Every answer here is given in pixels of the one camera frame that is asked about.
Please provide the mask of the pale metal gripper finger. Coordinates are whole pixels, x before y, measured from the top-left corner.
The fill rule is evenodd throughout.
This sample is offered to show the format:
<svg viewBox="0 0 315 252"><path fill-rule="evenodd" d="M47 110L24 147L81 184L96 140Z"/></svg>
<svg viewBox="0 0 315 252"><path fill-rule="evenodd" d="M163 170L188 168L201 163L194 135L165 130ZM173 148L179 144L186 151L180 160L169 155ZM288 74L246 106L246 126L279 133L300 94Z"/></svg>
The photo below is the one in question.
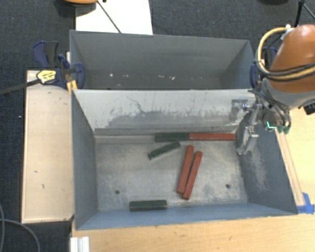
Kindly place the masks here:
<svg viewBox="0 0 315 252"><path fill-rule="evenodd" d="M250 110L251 104L248 102L248 99L232 100L230 120L242 120Z"/></svg>
<svg viewBox="0 0 315 252"><path fill-rule="evenodd" d="M256 133L254 126L246 126L241 137L241 144L236 151L239 155L245 155L253 150L259 135Z"/></svg>

